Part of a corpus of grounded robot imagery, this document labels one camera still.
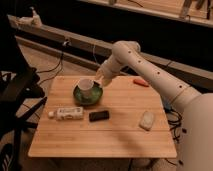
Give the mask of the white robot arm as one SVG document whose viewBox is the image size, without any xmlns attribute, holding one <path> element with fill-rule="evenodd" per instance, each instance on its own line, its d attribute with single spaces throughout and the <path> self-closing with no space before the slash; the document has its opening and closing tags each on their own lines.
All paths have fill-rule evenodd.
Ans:
<svg viewBox="0 0 213 171">
<path fill-rule="evenodd" d="M 107 86 L 125 66 L 133 69 L 183 116 L 177 171 L 213 171 L 213 93 L 200 93 L 144 59 L 140 51 L 135 41 L 115 42 L 95 78 Z"/>
</svg>

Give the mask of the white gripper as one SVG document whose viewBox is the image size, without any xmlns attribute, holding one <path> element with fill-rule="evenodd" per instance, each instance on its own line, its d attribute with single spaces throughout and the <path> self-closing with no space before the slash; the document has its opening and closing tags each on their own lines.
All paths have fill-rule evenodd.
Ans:
<svg viewBox="0 0 213 171">
<path fill-rule="evenodd" d="M 107 80 L 112 80 L 119 74 L 119 64 L 105 60 L 96 72 L 95 81 L 101 88 L 108 85 Z"/>
</svg>

